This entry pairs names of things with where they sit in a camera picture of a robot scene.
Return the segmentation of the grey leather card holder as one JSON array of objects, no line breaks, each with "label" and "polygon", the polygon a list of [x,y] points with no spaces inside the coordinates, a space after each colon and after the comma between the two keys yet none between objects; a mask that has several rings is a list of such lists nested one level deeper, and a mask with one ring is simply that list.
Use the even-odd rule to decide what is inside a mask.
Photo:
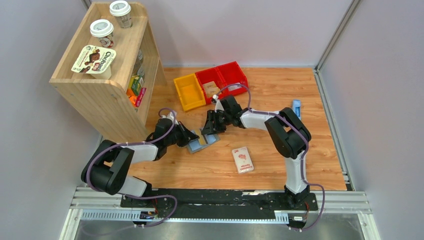
[{"label": "grey leather card holder", "polygon": [[192,140],[188,143],[187,149],[190,154],[199,152],[220,140],[217,134],[202,135],[201,130],[202,130],[201,128],[196,130],[191,130],[191,132],[195,135],[198,135],[199,138],[196,140]]}]

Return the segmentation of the gold credit card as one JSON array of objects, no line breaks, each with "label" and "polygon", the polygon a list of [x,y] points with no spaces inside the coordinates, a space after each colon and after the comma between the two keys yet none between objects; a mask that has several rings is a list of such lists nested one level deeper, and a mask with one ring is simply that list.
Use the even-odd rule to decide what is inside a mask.
[{"label": "gold credit card", "polygon": [[205,135],[200,135],[198,141],[201,146],[207,146],[209,144],[208,139]]}]

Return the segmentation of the grey credit card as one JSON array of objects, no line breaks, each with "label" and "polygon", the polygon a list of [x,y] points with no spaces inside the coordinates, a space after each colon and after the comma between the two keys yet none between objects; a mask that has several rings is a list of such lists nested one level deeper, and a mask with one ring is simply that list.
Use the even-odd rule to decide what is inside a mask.
[{"label": "grey credit card", "polygon": [[240,88],[242,88],[242,86],[240,86],[239,84],[232,84],[232,85],[229,85],[227,89],[231,92],[231,91],[236,91]]}]

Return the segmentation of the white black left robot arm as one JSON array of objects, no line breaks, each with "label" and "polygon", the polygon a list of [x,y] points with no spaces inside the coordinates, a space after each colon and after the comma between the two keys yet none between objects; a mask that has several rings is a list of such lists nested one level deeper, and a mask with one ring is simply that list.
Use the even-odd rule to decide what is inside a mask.
[{"label": "white black left robot arm", "polygon": [[161,118],[140,145],[103,140],[82,170],[81,180],[99,192],[131,196],[140,207],[148,207],[153,201],[152,185],[128,175],[131,163],[158,161],[169,146],[185,147],[197,139],[182,122]]}]

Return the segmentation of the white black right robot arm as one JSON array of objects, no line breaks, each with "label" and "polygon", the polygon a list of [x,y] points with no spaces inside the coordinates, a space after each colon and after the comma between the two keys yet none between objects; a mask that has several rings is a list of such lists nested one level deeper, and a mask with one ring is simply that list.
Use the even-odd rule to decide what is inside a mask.
[{"label": "white black right robot arm", "polygon": [[232,95],[215,100],[214,103],[215,109],[207,111],[202,134],[220,134],[225,132],[229,125],[241,129],[267,131],[276,150],[285,160],[286,205],[294,210],[299,209],[310,193],[305,157],[312,136],[295,112],[289,107],[280,111],[242,108]]}]

